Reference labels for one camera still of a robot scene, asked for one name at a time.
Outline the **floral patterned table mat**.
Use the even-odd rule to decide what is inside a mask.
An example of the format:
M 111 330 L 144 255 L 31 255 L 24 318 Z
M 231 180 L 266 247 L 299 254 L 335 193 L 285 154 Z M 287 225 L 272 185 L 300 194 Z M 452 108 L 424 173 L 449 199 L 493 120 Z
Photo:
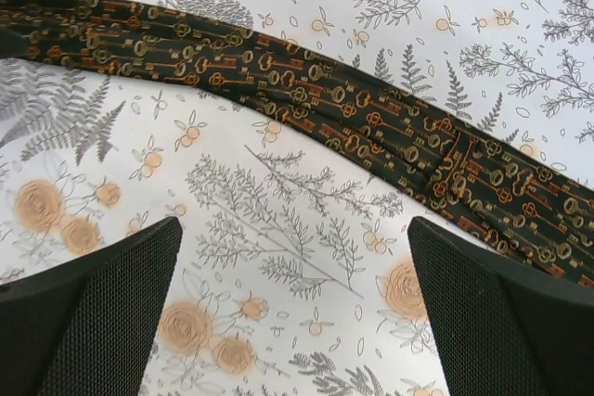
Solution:
M 593 0 L 129 0 L 269 35 L 593 193 Z M 1 281 L 183 229 L 143 395 L 450 395 L 407 230 L 491 248 L 311 136 L 174 83 L 1 63 Z

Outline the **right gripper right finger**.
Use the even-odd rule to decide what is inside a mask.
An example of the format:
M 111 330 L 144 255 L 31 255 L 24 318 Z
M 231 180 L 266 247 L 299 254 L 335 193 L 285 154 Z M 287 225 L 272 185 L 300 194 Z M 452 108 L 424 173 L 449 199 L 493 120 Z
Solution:
M 592 394 L 592 289 L 422 217 L 407 237 L 451 394 Z

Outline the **black tie with gold keys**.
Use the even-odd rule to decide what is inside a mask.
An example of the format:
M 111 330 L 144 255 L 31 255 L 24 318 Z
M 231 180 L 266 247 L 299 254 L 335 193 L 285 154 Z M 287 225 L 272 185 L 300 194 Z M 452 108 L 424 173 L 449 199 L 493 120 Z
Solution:
M 23 58 L 196 87 L 307 134 L 513 260 L 593 284 L 593 193 L 385 81 L 248 28 L 129 0 L 1 0 Z

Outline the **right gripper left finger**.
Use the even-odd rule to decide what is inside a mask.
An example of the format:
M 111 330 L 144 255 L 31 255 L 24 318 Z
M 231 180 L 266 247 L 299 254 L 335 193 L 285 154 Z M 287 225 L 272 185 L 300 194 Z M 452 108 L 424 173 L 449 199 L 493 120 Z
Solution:
M 167 217 L 2 285 L 2 394 L 138 394 L 181 239 Z

